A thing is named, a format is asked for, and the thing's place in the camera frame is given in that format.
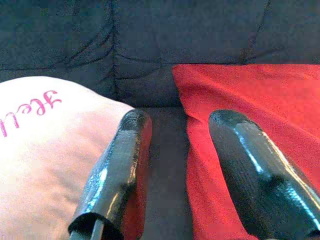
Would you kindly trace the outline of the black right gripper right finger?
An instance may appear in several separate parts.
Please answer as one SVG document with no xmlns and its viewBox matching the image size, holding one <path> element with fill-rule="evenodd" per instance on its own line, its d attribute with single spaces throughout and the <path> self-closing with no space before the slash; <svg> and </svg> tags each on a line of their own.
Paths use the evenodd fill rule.
<svg viewBox="0 0 320 240">
<path fill-rule="evenodd" d="M 244 114 L 220 109 L 209 133 L 232 203 L 260 240 L 317 240 L 320 195 L 303 172 Z"/>
</svg>

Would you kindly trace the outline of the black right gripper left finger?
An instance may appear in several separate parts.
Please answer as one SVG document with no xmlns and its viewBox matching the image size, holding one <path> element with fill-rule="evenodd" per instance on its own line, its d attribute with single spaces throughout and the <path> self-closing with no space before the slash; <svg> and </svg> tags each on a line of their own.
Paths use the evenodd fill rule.
<svg viewBox="0 0 320 240">
<path fill-rule="evenodd" d="M 152 120 L 127 112 L 93 167 L 72 222 L 71 240 L 139 240 L 144 232 Z"/>
</svg>

